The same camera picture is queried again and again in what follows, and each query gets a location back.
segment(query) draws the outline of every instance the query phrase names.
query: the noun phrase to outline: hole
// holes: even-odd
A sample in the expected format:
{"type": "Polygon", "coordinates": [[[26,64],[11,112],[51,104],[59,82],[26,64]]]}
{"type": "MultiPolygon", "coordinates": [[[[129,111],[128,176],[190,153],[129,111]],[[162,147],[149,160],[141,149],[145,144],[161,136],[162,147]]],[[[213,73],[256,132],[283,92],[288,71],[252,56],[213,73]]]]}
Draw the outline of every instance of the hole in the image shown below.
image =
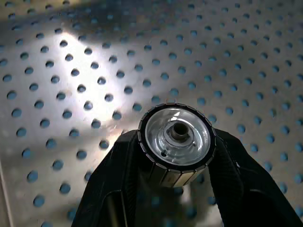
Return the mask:
{"type": "Polygon", "coordinates": [[[63,92],[59,92],[56,96],[58,100],[64,100],[66,98],[66,95],[63,92]]]}
{"type": "Polygon", "coordinates": [[[173,129],[180,136],[186,135],[188,133],[188,127],[181,122],[175,123],[173,129]]]}
{"type": "Polygon", "coordinates": [[[43,46],[43,47],[41,47],[41,49],[40,49],[40,52],[41,53],[47,53],[48,52],[48,46],[43,46]]]}
{"type": "Polygon", "coordinates": [[[30,75],[34,72],[34,69],[32,67],[27,67],[24,71],[25,74],[30,75]]]}
{"type": "Polygon", "coordinates": [[[99,147],[101,149],[107,149],[109,147],[109,142],[107,140],[101,140],[99,143],[99,147]]]}
{"type": "Polygon", "coordinates": [[[153,65],[160,65],[160,60],[158,59],[153,59],[152,60],[153,65]]]}
{"type": "Polygon", "coordinates": [[[289,109],[290,109],[290,103],[283,103],[283,104],[282,104],[282,108],[283,108],[284,110],[289,110],[289,109]]]}
{"type": "Polygon", "coordinates": [[[86,55],[90,55],[92,52],[93,52],[93,51],[92,51],[90,48],[86,48],[86,49],[84,50],[84,53],[85,53],[86,55]]]}
{"type": "Polygon", "coordinates": [[[54,149],[57,146],[57,142],[55,139],[48,139],[45,146],[47,149],[54,149]]]}
{"type": "Polygon", "coordinates": [[[267,140],[269,143],[274,143],[274,142],[275,142],[275,137],[273,136],[272,133],[269,133],[269,134],[266,136],[266,140],[267,140]]]}
{"type": "Polygon", "coordinates": [[[29,148],[25,148],[23,151],[22,151],[22,157],[23,158],[30,158],[31,156],[31,151],[29,148]]]}
{"type": "Polygon", "coordinates": [[[251,85],[251,84],[252,84],[251,78],[246,78],[244,81],[245,81],[245,83],[248,84],[248,85],[251,85]]]}
{"type": "Polygon", "coordinates": [[[159,103],[159,102],[160,102],[160,98],[159,98],[159,96],[153,96],[153,97],[151,98],[151,101],[152,101],[153,103],[159,103]]]}
{"type": "Polygon", "coordinates": [[[87,173],[84,175],[84,180],[85,180],[85,181],[89,181],[90,176],[91,176],[91,172],[87,172],[87,173]]]}
{"type": "Polygon", "coordinates": [[[42,100],[38,100],[34,104],[34,107],[37,109],[42,109],[43,106],[44,106],[44,102],[42,100]]]}
{"type": "Polygon", "coordinates": [[[232,85],[231,85],[231,90],[232,90],[232,91],[237,91],[237,90],[238,90],[237,85],[232,84],[232,85]]]}
{"type": "Polygon", "coordinates": [[[79,75],[80,74],[80,72],[79,72],[79,70],[77,70],[77,69],[73,69],[72,71],[71,71],[71,76],[73,76],[73,77],[76,77],[77,75],[79,75]]]}
{"type": "Polygon", "coordinates": [[[22,60],[26,60],[26,59],[28,58],[28,53],[23,52],[22,54],[20,54],[20,58],[21,58],[22,60]]]}
{"type": "Polygon", "coordinates": [[[215,44],[220,44],[221,43],[221,39],[218,38],[218,37],[214,38],[214,43],[215,44]]]}
{"type": "Polygon", "coordinates": [[[204,76],[204,81],[205,82],[211,82],[212,81],[212,77],[210,75],[206,75],[206,76],[204,76]]]}
{"type": "Polygon", "coordinates": [[[274,118],[276,116],[276,110],[275,109],[270,109],[269,110],[269,114],[272,118],[274,118]]]}
{"type": "Polygon", "coordinates": [[[10,74],[5,75],[2,78],[3,82],[10,82],[12,80],[12,76],[10,74]]]}
{"type": "Polygon", "coordinates": [[[146,46],[144,46],[144,50],[145,51],[151,51],[152,50],[152,46],[146,45],[146,46]]]}
{"type": "Polygon", "coordinates": [[[231,107],[226,107],[225,108],[225,112],[228,114],[228,115],[232,115],[233,114],[233,109],[231,107]]]}
{"type": "Polygon", "coordinates": [[[302,143],[296,143],[295,147],[294,147],[298,152],[302,152],[303,151],[303,144],[302,143]]]}
{"type": "Polygon", "coordinates": [[[221,69],[221,70],[219,71],[219,74],[220,74],[220,76],[222,76],[222,77],[226,77],[226,75],[227,75],[226,69],[221,69]]]}
{"type": "Polygon", "coordinates": [[[141,72],[143,70],[143,66],[142,65],[135,65],[134,69],[137,71],[137,72],[141,72]]]}
{"type": "Polygon", "coordinates": [[[106,94],[104,97],[104,100],[106,102],[111,102],[111,101],[113,101],[113,99],[114,99],[114,96],[112,94],[106,94]]]}
{"type": "Polygon", "coordinates": [[[211,57],[209,57],[208,59],[209,59],[210,61],[216,61],[216,60],[217,60],[217,58],[214,57],[214,56],[211,56],[211,57]]]}
{"type": "Polygon", "coordinates": [[[286,60],[285,61],[285,64],[288,66],[288,67],[291,67],[292,66],[292,62],[290,60],[286,60]]]}
{"type": "Polygon", "coordinates": [[[65,40],[62,40],[62,41],[60,42],[60,46],[61,46],[61,47],[66,47],[66,46],[67,46],[67,42],[66,42],[65,40]]]}
{"type": "Polygon", "coordinates": [[[97,119],[94,119],[94,120],[92,121],[92,123],[91,123],[91,127],[92,127],[93,129],[98,129],[98,128],[101,127],[101,122],[98,121],[97,119]]]}
{"type": "Polygon", "coordinates": [[[229,37],[229,38],[233,39],[235,36],[234,36],[234,34],[233,34],[233,33],[228,33],[228,34],[227,34],[227,37],[229,37]]]}
{"type": "Polygon", "coordinates": [[[273,166],[272,166],[272,164],[271,164],[270,162],[265,162],[263,165],[264,165],[264,168],[265,168],[268,172],[270,172],[270,171],[273,169],[273,166]]]}
{"type": "Polygon", "coordinates": [[[245,133],[245,126],[243,124],[238,124],[237,130],[239,133],[244,134],[245,133]]]}
{"type": "MultiPolygon", "coordinates": [[[[136,67],[135,67],[136,71],[142,71],[142,69],[143,69],[142,66],[141,66],[141,69],[136,69],[136,67]]],[[[117,74],[116,74],[116,76],[121,79],[121,78],[123,78],[125,76],[125,74],[124,74],[123,71],[118,71],[117,74]]]]}
{"type": "Polygon", "coordinates": [[[40,122],[40,127],[41,128],[47,128],[50,125],[50,121],[47,118],[42,119],[40,122]]]}
{"type": "Polygon", "coordinates": [[[253,45],[253,46],[256,46],[256,45],[258,45],[258,42],[255,41],[255,40],[252,40],[252,41],[250,42],[250,44],[253,45]]]}
{"type": "Polygon", "coordinates": [[[144,87],[150,87],[151,85],[152,85],[152,83],[151,83],[150,80],[145,79],[145,80],[143,81],[143,86],[144,86],[144,87]]]}
{"type": "Polygon", "coordinates": [[[70,133],[69,133],[69,136],[70,136],[70,137],[78,137],[78,136],[80,136],[80,132],[79,132],[78,129],[72,129],[72,130],[70,131],[70,133]]]}
{"type": "Polygon", "coordinates": [[[43,195],[37,195],[34,198],[33,204],[35,207],[42,207],[45,203],[45,198],[43,195]]]}
{"type": "Polygon", "coordinates": [[[196,88],[196,84],[195,84],[194,82],[189,82],[189,83],[187,84],[187,86],[188,86],[188,88],[189,88],[190,90],[193,90],[193,89],[196,88]]]}
{"type": "Polygon", "coordinates": [[[168,43],[167,43],[166,40],[161,40],[161,41],[160,41],[160,44],[161,44],[162,46],[167,46],[167,45],[168,45],[168,43]]]}
{"type": "Polygon", "coordinates": [[[179,91],[178,89],[176,88],[172,88],[169,93],[172,95],[172,96],[178,96],[179,95],[179,91]]]}
{"type": "Polygon", "coordinates": [[[177,55],[175,53],[169,53],[169,59],[176,59],[177,58],[177,55]]]}
{"type": "Polygon", "coordinates": [[[160,76],[163,80],[168,80],[169,79],[169,75],[166,72],[161,73],[160,76]]]}
{"type": "Polygon", "coordinates": [[[197,67],[201,67],[201,66],[202,66],[202,62],[200,62],[200,61],[195,61],[195,65],[196,65],[197,67]]]}
{"type": "Polygon", "coordinates": [[[222,91],[215,91],[214,96],[217,97],[217,98],[221,98],[222,97],[222,91]]]}
{"type": "Polygon", "coordinates": [[[65,110],[65,111],[63,112],[63,114],[62,114],[62,117],[63,117],[64,119],[69,119],[69,118],[71,118],[71,116],[72,116],[72,113],[71,113],[70,110],[65,110]]]}
{"type": "Polygon", "coordinates": [[[24,137],[27,134],[27,130],[25,128],[19,128],[16,132],[18,137],[24,137]]]}
{"type": "Polygon", "coordinates": [[[120,112],[118,112],[118,111],[114,111],[114,112],[113,112],[113,116],[112,116],[112,117],[113,117],[113,119],[114,119],[114,120],[116,120],[116,121],[117,121],[117,120],[120,120],[120,119],[122,118],[122,115],[121,115],[121,113],[120,113],[120,112]]]}
{"type": "Polygon", "coordinates": [[[183,35],[176,35],[176,39],[181,42],[183,40],[183,35]]]}
{"type": "Polygon", "coordinates": [[[84,160],[86,158],[86,156],[87,156],[87,153],[84,150],[79,150],[77,152],[77,159],[79,159],[79,160],[84,160]]]}
{"type": "Polygon", "coordinates": [[[241,69],[241,65],[240,64],[235,64],[235,69],[240,70],[241,69]]]}
{"type": "Polygon", "coordinates": [[[186,55],[191,55],[191,54],[192,54],[192,50],[191,50],[190,48],[185,48],[185,49],[184,49],[184,53],[185,53],[186,55]]]}
{"type": "Polygon", "coordinates": [[[260,117],[258,117],[258,116],[255,116],[255,117],[254,117],[254,122],[255,122],[255,124],[257,124],[257,125],[260,125],[261,122],[262,122],[262,119],[261,119],[260,117]]]}
{"type": "Polygon", "coordinates": [[[281,127],[281,132],[285,135],[288,135],[290,130],[287,126],[284,125],[284,126],[281,127]]]}
{"type": "Polygon", "coordinates": [[[38,34],[36,35],[36,38],[37,38],[37,39],[43,39],[43,38],[44,38],[44,34],[43,34],[43,33],[38,33],[38,34]]]}
{"type": "Polygon", "coordinates": [[[52,68],[54,65],[54,62],[53,61],[47,61],[46,64],[45,64],[45,67],[47,68],[52,68]]]}
{"type": "Polygon", "coordinates": [[[205,103],[206,103],[205,98],[202,98],[202,97],[198,98],[198,99],[197,99],[197,103],[198,103],[199,105],[205,105],[205,103]]]}
{"type": "Polygon", "coordinates": [[[18,45],[18,46],[23,45],[23,39],[18,39],[18,40],[16,41],[16,45],[18,45]]]}
{"type": "Polygon", "coordinates": [[[20,25],[15,25],[11,28],[12,31],[20,31],[22,29],[22,26],[20,25]]]}
{"type": "Polygon", "coordinates": [[[99,77],[97,80],[97,83],[100,85],[103,85],[106,83],[106,79],[104,77],[99,77]]]}
{"type": "Polygon", "coordinates": [[[62,183],[59,191],[61,194],[66,195],[71,191],[71,186],[68,183],[62,183]]]}
{"type": "Polygon", "coordinates": [[[97,69],[97,68],[99,68],[99,64],[97,63],[97,62],[93,62],[91,65],[90,65],[90,67],[92,68],[92,69],[97,69]]]}
{"type": "Polygon", "coordinates": [[[86,101],[83,108],[85,110],[91,110],[93,108],[93,103],[90,101],[86,101]]]}
{"type": "Polygon", "coordinates": [[[22,110],[19,108],[16,108],[11,112],[12,117],[20,117],[21,114],[22,114],[22,110]]]}
{"type": "Polygon", "coordinates": [[[110,46],[111,46],[111,43],[103,43],[103,44],[102,44],[102,48],[103,48],[103,49],[109,49],[110,46]]]}
{"type": "Polygon", "coordinates": [[[244,99],[244,100],[242,100],[242,106],[244,106],[244,107],[249,107],[249,102],[246,100],[246,99],[244,99]]]}
{"type": "Polygon", "coordinates": [[[276,65],[274,65],[274,66],[272,67],[272,70],[273,70],[273,72],[279,72],[279,71],[280,71],[279,67],[276,66],[276,65]]]}
{"type": "Polygon", "coordinates": [[[196,37],[198,35],[198,32],[196,30],[190,31],[191,36],[196,37]]]}
{"type": "Polygon", "coordinates": [[[82,93],[82,92],[85,92],[86,91],[86,87],[82,84],[80,84],[77,88],[77,91],[82,93]]]}
{"type": "Polygon", "coordinates": [[[212,123],[216,123],[217,122],[217,117],[215,115],[213,115],[213,114],[208,115],[208,119],[212,123]]]}
{"type": "Polygon", "coordinates": [[[55,34],[61,34],[63,31],[61,28],[55,29],[55,34]]]}
{"type": "Polygon", "coordinates": [[[66,56],[65,56],[65,60],[66,61],[71,61],[71,60],[73,60],[74,59],[74,57],[71,55],[71,54],[67,54],[66,56]]]}
{"type": "Polygon", "coordinates": [[[229,51],[224,52],[224,57],[230,57],[230,56],[231,56],[231,53],[229,51]]]}
{"type": "Polygon", "coordinates": [[[263,94],[261,92],[256,93],[257,100],[263,100],[263,94]]]}
{"type": "Polygon", "coordinates": [[[133,110],[135,110],[135,111],[141,111],[142,110],[142,106],[139,103],[135,103],[133,105],[133,110]]]}
{"type": "Polygon", "coordinates": [[[9,91],[6,95],[7,99],[15,99],[17,97],[17,93],[15,91],[9,91]]]}
{"type": "Polygon", "coordinates": [[[127,51],[127,56],[128,57],[134,57],[134,55],[135,55],[135,51],[127,51]]]}
{"type": "Polygon", "coordinates": [[[201,46],[203,49],[206,49],[207,44],[206,44],[206,43],[200,43],[200,46],[201,46]]]}
{"type": "Polygon", "coordinates": [[[292,44],[292,43],[287,43],[287,47],[288,47],[289,49],[292,49],[293,44],[292,44]]]}
{"type": "Polygon", "coordinates": [[[33,170],[27,175],[27,182],[33,183],[38,179],[38,172],[33,170]]]}

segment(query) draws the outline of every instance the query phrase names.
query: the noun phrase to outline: black grip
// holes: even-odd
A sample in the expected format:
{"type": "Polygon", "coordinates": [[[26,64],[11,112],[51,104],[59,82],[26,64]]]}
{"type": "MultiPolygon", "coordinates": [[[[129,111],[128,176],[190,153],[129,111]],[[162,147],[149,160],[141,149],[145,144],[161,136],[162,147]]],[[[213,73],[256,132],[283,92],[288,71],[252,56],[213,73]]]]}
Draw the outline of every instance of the black grip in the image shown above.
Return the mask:
{"type": "Polygon", "coordinates": [[[218,129],[216,133],[218,150],[209,172],[224,226],[303,227],[270,174],[240,140],[218,129]]]}
{"type": "Polygon", "coordinates": [[[214,196],[226,226],[236,225],[241,213],[244,185],[240,173],[221,138],[217,138],[217,151],[209,165],[214,196]]]}

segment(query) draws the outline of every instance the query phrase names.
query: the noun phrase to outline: metal surface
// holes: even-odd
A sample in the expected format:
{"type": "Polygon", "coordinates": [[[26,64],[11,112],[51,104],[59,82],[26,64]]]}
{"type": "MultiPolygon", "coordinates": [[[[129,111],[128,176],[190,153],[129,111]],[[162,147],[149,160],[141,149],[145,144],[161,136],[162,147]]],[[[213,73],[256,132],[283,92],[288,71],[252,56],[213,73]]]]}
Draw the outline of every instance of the metal surface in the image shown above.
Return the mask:
{"type": "Polygon", "coordinates": [[[168,109],[154,113],[147,120],[145,138],[149,149],[158,158],[177,166],[188,166],[202,160],[211,143],[209,131],[198,116],[169,106],[168,109]],[[174,128],[178,124],[185,127],[185,137],[181,141],[173,138],[174,128]]]}
{"type": "MultiPolygon", "coordinates": [[[[303,214],[302,1],[12,0],[0,11],[0,226],[70,226],[89,172],[166,101],[237,135],[303,214]]],[[[203,174],[175,193],[143,185],[138,226],[222,226],[203,174]]]]}

